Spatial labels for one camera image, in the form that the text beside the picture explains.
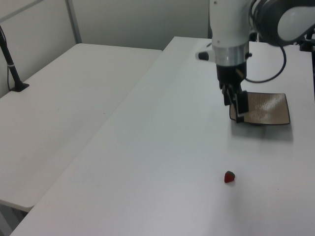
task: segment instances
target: tabletop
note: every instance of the tabletop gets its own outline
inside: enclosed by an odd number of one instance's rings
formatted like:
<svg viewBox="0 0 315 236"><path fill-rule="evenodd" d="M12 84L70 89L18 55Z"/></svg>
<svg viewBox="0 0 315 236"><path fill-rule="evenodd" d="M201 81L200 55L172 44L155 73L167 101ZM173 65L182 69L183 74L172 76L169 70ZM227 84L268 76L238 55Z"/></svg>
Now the tabletop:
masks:
<svg viewBox="0 0 315 236"><path fill-rule="evenodd" d="M0 99L0 204L29 211L161 54L78 44Z"/></svg>
<svg viewBox="0 0 315 236"><path fill-rule="evenodd" d="M243 82L288 99L291 125L252 126L229 119L215 64L195 59L209 42L175 37L12 236L314 235L311 54L285 47L277 79ZM250 51L249 78L281 68L280 49Z"/></svg>

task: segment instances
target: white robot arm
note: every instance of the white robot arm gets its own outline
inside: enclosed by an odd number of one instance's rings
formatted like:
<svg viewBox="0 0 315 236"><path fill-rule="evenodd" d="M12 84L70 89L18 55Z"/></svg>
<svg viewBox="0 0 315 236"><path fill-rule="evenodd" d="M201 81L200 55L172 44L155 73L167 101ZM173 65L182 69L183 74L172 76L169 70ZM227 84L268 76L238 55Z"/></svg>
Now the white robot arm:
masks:
<svg viewBox="0 0 315 236"><path fill-rule="evenodd" d="M279 46L285 57L283 46L315 28L315 0L210 0L210 24L212 45L196 56L216 63L224 104L233 104L236 121L242 122L249 111L247 92L241 89L251 56L249 34L256 31L264 42Z"/></svg>

